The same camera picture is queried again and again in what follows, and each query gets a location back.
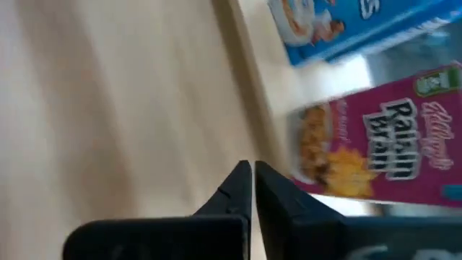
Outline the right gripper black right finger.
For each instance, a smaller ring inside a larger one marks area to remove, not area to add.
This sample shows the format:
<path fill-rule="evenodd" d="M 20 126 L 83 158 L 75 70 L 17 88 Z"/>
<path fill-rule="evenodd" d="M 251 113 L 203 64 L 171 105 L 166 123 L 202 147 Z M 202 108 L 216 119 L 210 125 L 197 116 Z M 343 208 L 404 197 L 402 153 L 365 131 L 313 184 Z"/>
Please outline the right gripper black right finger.
<path fill-rule="evenodd" d="M 347 217 L 256 162 L 268 259 L 460 259 L 459 217 Z"/>

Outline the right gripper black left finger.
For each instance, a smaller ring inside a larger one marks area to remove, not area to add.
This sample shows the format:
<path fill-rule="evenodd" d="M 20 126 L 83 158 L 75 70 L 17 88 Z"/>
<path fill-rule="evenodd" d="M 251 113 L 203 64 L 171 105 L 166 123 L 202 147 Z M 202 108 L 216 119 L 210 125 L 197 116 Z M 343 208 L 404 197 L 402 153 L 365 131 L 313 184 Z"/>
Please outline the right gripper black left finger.
<path fill-rule="evenodd" d="M 67 237 L 63 260 L 249 259 L 252 168 L 241 160 L 195 213 L 95 220 Z"/>

